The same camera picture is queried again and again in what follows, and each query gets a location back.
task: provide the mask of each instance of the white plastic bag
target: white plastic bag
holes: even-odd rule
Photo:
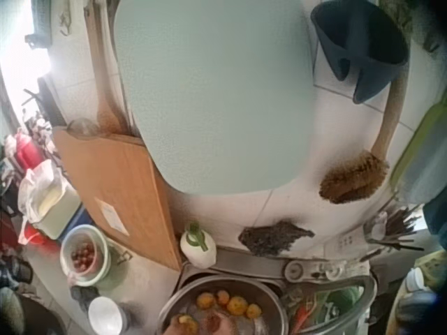
[[[67,183],[50,159],[43,161],[33,170],[28,169],[19,187],[19,210],[30,223],[40,222],[62,198]]]

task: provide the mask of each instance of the sink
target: sink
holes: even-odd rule
[[[287,258],[262,258],[243,251],[218,248],[217,263],[210,269],[197,269],[190,262],[183,264],[174,293],[200,278],[219,274],[253,278],[268,286],[279,298],[289,288],[296,288],[297,285],[300,286],[303,292],[309,294],[340,290],[349,286],[362,286],[364,287],[363,294],[351,310],[335,320],[303,329],[300,335],[340,334],[340,332],[349,327],[354,326],[355,329],[359,319],[367,312],[376,296],[376,282],[369,275],[369,268],[366,272],[361,271],[361,269],[357,269],[357,271],[349,271],[348,269],[338,281],[317,280],[312,276],[315,271],[321,271],[325,266],[336,263],[326,260],[294,260],[294,262],[299,261],[302,268],[302,276],[299,283],[289,283],[284,278],[284,269],[291,261]]]

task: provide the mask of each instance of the bowl of red fruit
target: bowl of red fruit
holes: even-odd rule
[[[61,265],[76,285],[90,286],[104,278],[110,256],[103,233],[92,225],[79,225],[62,241]]]

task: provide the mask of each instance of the label on wooden board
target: label on wooden board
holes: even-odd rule
[[[95,200],[98,203],[98,206],[101,209],[101,212],[103,213],[104,218],[108,222],[109,226],[115,230],[118,230],[124,235],[130,236],[126,227],[124,227],[124,224],[119,218],[117,211],[115,211],[115,208],[111,204],[99,200],[98,198],[95,198]]]

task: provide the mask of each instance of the white bottle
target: white bottle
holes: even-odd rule
[[[191,264],[199,269],[207,269],[216,264],[216,242],[198,222],[193,222],[186,229],[180,241],[180,248]]]

